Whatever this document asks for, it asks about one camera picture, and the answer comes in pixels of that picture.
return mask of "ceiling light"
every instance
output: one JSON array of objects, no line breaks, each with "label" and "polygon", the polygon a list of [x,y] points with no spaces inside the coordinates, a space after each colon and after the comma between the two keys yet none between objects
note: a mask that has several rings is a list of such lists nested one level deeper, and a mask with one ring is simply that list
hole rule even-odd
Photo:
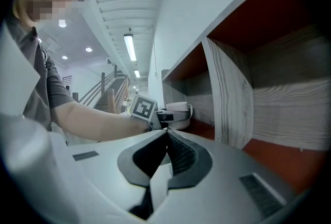
[{"label": "ceiling light", "polygon": [[59,25],[59,27],[62,27],[62,28],[66,27],[67,26],[66,20],[59,20],[58,25]]},{"label": "ceiling light", "polygon": [[137,77],[137,78],[140,78],[140,74],[139,74],[139,71],[138,71],[138,70],[135,70],[135,71],[134,71],[134,74],[136,74],[136,77]]},{"label": "ceiling light", "polygon": [[129,52],[131,61],[137,61],[136,54],[134,52],[134,46],[133,46],[133,34],[125,34],[123,37],[124,37],[125,45]]}]

